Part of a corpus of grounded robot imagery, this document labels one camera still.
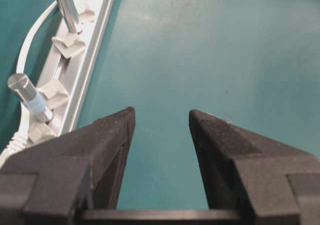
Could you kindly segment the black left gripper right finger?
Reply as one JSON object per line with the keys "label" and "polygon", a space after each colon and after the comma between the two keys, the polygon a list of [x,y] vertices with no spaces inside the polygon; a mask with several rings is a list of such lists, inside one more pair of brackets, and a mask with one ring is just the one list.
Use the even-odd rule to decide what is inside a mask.
{"label": "black left gripper right finger", "polygon": [[246,225],[317,225],[320,161],[304,150],[193,109],[189,130],[208,207]]}

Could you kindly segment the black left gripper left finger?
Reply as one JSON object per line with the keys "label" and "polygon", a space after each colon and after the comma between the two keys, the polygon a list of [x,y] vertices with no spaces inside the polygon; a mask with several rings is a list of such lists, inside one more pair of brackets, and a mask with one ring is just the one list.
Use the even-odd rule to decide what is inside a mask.
{"label": "black left gripper left finger", "polygon": [[3,225],[72,225],[77,210],[117,206],[136,124],[127,107],[11,155],[0,169]]}

